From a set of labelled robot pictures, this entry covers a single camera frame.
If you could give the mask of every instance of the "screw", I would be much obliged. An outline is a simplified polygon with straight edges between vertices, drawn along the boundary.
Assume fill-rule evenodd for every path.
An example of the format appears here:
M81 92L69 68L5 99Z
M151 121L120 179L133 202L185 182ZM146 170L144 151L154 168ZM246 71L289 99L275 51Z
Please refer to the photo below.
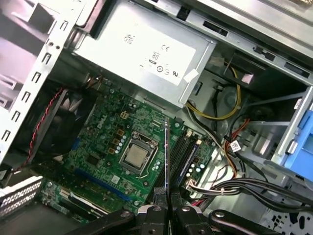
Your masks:
M121 213L121 217L128 217L129 215L130 213L128 211Z
M215 213L215 216L216 216L217 218L223 218L225 215L224 215L223 212L216 212L216 213Z
M155 212L159 212L159 211L162 210L162 208L161 208L161 207L154 207L153 210L154 210Z
M183 207L183 208L182 208L182 211L183 211L183 212L190 211L190 208L189 208L189 207Z

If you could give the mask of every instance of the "cable bundle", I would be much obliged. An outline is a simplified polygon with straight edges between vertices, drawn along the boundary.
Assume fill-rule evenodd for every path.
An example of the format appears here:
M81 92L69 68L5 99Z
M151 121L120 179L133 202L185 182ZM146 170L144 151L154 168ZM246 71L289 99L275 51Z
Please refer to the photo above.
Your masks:
M258 179L240 178L227 180L213 186L209 190L196 187L194 184L190 184L190 188L192 188L196 192L202 193L203 195L212 197L219 195L237 195L239 193L249 194L255 197L259 202L261 202L266 207L277 212L283 213L297 213L302 211L313 212L313 200L301 196L300 194L297 194L295 192L291 192L280 186ZM285 198L304 203L308 206L295 206L284 204L282 202L277 202L272 198L265 196L263 191L273 192ZM206 207L202 208L203 201L204 200L198 201L196 206L200 206L201 209L205 209Z

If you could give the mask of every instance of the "black ram slot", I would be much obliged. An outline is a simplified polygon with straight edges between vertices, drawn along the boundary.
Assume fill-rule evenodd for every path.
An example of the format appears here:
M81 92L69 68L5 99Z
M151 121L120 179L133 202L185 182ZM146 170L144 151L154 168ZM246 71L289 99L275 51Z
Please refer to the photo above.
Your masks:
M170 178L171 182L175 182L175 175L179 174L179 171L181 170L181 167L179 165L181 164L181 161L185 155L186 150L191 146L193 147L195 143L195 139L193 137L186 137L186 133L183 133L179 139L176 141L174 147L170 151ZM155 187L163 187L164 186L164 177L165 177L165 172L164 172L164 166L161 169L160 174L158 175L153 188ZM147 199L147 203L153 202L153 190L150 191Z
M194 145L195 145L195 139L193 139L193 141L188 143L187 148L185 148L184 151L182 151L180 153L179 162L176 162L177 165L173 166L174 170L173 170L173 173L171 174L171 181L170 181L170 183L173 186L175 185L175 182L176 182L179 174L181 173L184 166L186 165L186 162L188 161L188 157L191 154L191 152L194 148Z
M193 146L193 149L191 150L189 156L187 157L185 163L183 164L184 167L182 168L181 172L179 172L179 176L176 179L176 185L180 186L181 183L183 182L183 179L185 179L187 170L189 166L191 165L191 163L193 162L196 156L197 150L199 149L199 146L200 146L199 144L195 144Z

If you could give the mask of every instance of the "yellow wire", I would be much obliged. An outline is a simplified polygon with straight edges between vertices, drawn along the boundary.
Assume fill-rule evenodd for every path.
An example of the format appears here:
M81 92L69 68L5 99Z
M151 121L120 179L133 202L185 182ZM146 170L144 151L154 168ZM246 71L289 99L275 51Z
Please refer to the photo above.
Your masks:
M234 73L234 76L236 79L238 79L238 75L237 75L237 72L234 70L233 67L229 67L233 73ZM208 119L212 119L212 120L225 120L231 116L233 116L239 109L240 107L240 104L241 104L241 89L240 89L240 86L237 85L237 100L236 100L236 105L235 107L233 108L232 111L230 111L230 113L224 115L224 116L221 116L221 117L212 117L210 115L207 115L207 114L204 114L203 112L201 112L200 110L198 110L196 107L194 107L193 105L191 105L190 103L187 103L187 106L188 108L190 108L192 111L194 111L196 114L202 116L202 117L205 117L205 118L208 118Z

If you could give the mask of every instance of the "cooling fan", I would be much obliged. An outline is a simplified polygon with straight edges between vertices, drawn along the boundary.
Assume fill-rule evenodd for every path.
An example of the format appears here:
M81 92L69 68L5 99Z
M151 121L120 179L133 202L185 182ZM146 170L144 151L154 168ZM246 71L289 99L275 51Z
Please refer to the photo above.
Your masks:
M88 89L60 91L59 84L46 82L26 116L13 142L13 147L24 151L27 155L31 148L32 154L28 156L27 163L31 161L39 163L68 153L91 113L95 101L96 95Z

